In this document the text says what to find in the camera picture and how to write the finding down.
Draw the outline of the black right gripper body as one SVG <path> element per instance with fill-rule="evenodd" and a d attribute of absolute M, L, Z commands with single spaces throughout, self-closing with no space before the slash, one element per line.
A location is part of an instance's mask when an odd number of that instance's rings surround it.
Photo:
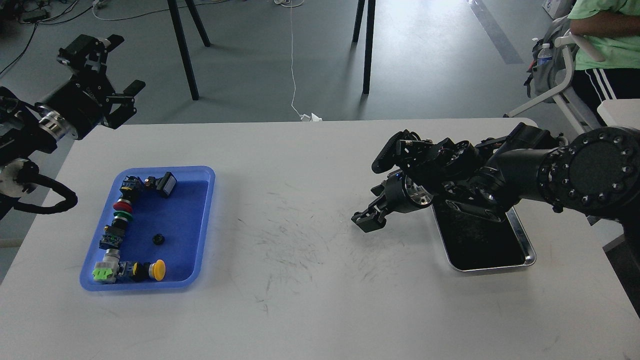
<path fill-rule="evenodd" d="M 371 189 L 375 200 L 371 206 L 380 212 L 409 214 L 430 207 L 434 196 L 406 175 L 389 175 L 380 185 Z"/>

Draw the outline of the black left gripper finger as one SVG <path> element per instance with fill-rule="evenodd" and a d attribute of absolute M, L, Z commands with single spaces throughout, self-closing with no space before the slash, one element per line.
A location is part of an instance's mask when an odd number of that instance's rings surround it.
<path fill-rule="evenodd" d="M 133 80 L 123 93 L 113 93 L 106 96 L 102 110 L 102 125 L 116 130 L 137 113 L 135 108 L 135 96 L 146 87 L 146 82 Z"/>
<path fill-rule="evenodd" d="M 125 41 L 118 34 L 94 38 L 80 34 L 65 48 L 58 50 L 56 60 L 70 69 L 73 75 L 105 75 L 108 54 Z"/>

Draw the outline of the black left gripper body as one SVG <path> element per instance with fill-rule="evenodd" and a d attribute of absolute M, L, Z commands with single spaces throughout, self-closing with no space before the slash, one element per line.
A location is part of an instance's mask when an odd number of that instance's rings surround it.
<path fill-rule="evenodd" d="M 84 139 L 97 125 L 109 127 L 112 105 L 107 97 L 114 94 L 106 73 L 80 71 L 38 102 L 38 113 L 56 112 L 71 127 L 73 138 Z"/>

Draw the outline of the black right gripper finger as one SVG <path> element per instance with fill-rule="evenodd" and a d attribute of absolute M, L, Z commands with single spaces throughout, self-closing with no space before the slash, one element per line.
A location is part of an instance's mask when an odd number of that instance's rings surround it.
<path fill-rule="evenodd" d="M 381 230 L 386 226 L 386 217 L 393 212 L 386 194 L 380 194 L 368 207 L 361 212 L 355 212 L 350 220 L 364 233 Z"/>

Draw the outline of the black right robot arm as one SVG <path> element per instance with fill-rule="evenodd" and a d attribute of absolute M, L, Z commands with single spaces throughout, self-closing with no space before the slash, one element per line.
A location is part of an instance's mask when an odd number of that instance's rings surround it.
<path fill-rule="evenodd" d="M 477 145 L 448 137 L 434 143 L 403 130 L 372 162 L 373 173 L 387 178 L 371 189 L 375 200 L 351 220 L 368 233 L 384 228 L 388 214 L 443 201 L 464 214 L 502 222 L 510 208 L 529 199 L 558 214 L 567 208 L 617 221 L 638 255 L 639 167 L 639 130 L 631 127 L 600 127 L 566 142 L 521 122 L 507 136 Z"/>

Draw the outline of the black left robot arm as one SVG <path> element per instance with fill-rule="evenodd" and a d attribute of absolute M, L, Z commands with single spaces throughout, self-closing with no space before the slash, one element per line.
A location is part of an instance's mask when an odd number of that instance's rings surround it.
<path fill-rule="evenodd" d="M 1 88 L 1 123 L 7 125 L 0 146 L 2 217 L 11 210 L 60 214 L 77 205 L 77 194 L 41 174 L 30 155 L 51 154 L 65 136 L 80 141 L 98 125 L 116 130 L 137 113 L 135 96 L 145 82 L 134 80 L 119 93 L 106 75 L 108 55 L 123 42 L 118 34 L 78 35 L 57 55 L 70 79 L 34 104 Z"/>

